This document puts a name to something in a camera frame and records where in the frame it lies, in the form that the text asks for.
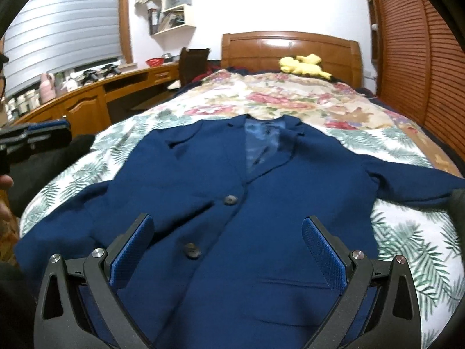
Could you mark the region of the person's left hand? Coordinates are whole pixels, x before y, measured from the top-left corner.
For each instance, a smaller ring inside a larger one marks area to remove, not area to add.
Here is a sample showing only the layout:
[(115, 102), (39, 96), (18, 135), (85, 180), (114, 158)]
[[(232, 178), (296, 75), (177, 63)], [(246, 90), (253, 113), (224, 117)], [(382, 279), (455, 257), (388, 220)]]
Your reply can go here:
[(12, 220), (12, 213), (8, 202), (8, 191), (13, 186), (13, 180), (9, 175), (0, 176), (0, 190), (1, 190), (1, 202), (0, 202), (0, 215), (1, 220), (8, 222)]

